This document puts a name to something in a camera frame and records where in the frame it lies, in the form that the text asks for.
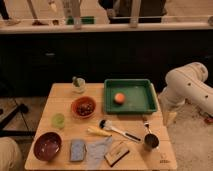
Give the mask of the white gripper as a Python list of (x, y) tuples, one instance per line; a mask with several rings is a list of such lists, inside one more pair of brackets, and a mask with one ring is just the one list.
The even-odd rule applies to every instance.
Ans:
[(165, 126), (168, 126), (174, 121), (175, 117), (177, 116), (176, 112), (171, 112), (174, 111), (176, 108), (175, 103), (171, 100), (170, 95), (166, 92), (162, 92), (158, 96), (158, 98), (161, 105), (161, 110), (163, 113), (165, 113), (163, 115), (163, 124)]

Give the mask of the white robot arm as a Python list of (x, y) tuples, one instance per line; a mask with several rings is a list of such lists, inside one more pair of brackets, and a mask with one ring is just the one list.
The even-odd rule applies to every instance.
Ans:
[(200, 62), (186, 64), (166, 74), (166, 87), (158, 96), (165, 126), (171, 123), (186, 99), (213, 116), (213, 87), (205, 84), (207, 78), (208, 70)]

